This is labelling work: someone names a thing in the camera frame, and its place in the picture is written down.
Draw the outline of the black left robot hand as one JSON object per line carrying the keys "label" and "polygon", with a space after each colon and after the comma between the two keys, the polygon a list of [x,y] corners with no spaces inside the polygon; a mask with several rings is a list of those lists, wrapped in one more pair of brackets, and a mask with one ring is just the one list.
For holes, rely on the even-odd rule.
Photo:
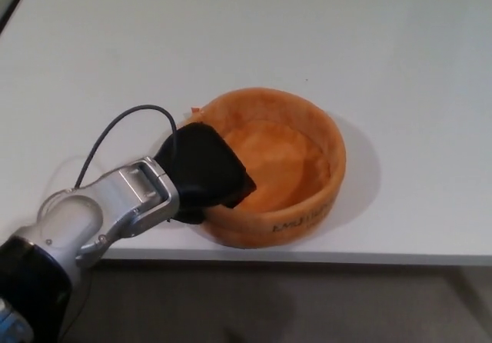
{"label": "black left robot hand", "polygon": [[204,210],[234,208],[256,184],[227,142],[210,125],[192,122],[180,127],[159,148],[154,160],[178,191],[173,219],[189,225],[205,220]]}

